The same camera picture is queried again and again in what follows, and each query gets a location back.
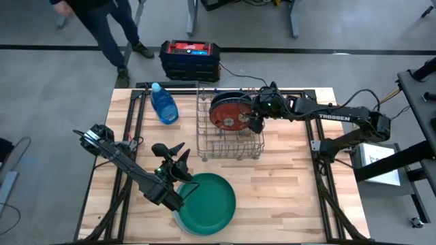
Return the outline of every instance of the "blue jeans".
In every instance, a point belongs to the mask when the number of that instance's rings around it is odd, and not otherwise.
[[[97,40],[98,46],[110,63],[117,68],[125,68],[124,56],[109,29],[108,14],[122,26],[124,34],[132,46],[139,43],[138,27],[131,17],[131,7],[128,0],[112,0],[99,8],[76,12],[77,17]]]

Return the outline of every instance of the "concrete floor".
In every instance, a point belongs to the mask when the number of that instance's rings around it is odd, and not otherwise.
[[[134,13],[138,7],[131,0]],[[427,0],[305,0],[300,6],[300,38],[290,38],[285,5],[251,7],[227,5],[213,12],[199,7],[199,23],[192,39],[221,46],[273,48],[355,48],[434,50],[436,12],[420,20]],[[57,15],[46,1],[0,3],[0,44],[95,45],[77,19],[55,29]],[[148,0],[139,24],[142,40],[160,46],[166,39],[187,39],[185,1]],[[110,19],[120,46],[127,41]],[[329,54],[221,54],[221,62],[235,73],[259,76],[283,87],[333,87],[344,102],[361,88],[379,96],[388,92],[396,73],[420,67],[430,56],[375,56]],[[104,123],[116,72],[100,52],[0,50],[0,137],[13,142],[33,140],[21,164],[19,179],[8,200],[22,214],[20,223],[0,236],[0,244],[53,244],[72,241],[93,157],[85,152],[72,129],[85,130]],[[136,82],[167,81],[160,60],[129,59],[132,87]],[[259,86],[258,81],[231,77],[223,71],[216,86]],[[372,107],[370,95],[359,95],[351,105]],[[407,105],[401,94],[383,104],[393,116]],[[409,111],[392,124],[390,142],[405,148],[423,135]],[[418,189],[430,218],[436,219],[436,199],[428,183]],[[371,237],[382,242],[434,244],[434,224],[412,229],[416,216],[410,197],[362,197]],[[8,209],[0,231],[16,220]]]

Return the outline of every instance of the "red plate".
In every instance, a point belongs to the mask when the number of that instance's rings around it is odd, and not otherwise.
[[[238,131],[249,126],[249,118],[241,112],[250,115],[251,105],[248,99],[226,98],[211,104],[209,118],[215,126],[221,129]]]

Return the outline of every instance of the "bottle cap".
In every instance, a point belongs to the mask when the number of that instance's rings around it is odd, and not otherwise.
[[[151,85],[151,90],[152,90],[153,92],[159,92],[159,91],[161,90],[161,87],[160,87],[160,85],[159,85],[157,82],[154,82],[154,83]]]

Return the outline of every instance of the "person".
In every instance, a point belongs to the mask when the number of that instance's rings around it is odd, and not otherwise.
[[[110,32],[107,15],[110,14],[122,26],[133,51],[148,59],[155,56],[139,40],[129,0],[50,0],[50,3],[56,12],[67,18],[76,15],[92,34],[104,56],[117,69],[117,87],[128,88],[130,77],[124,56]]]

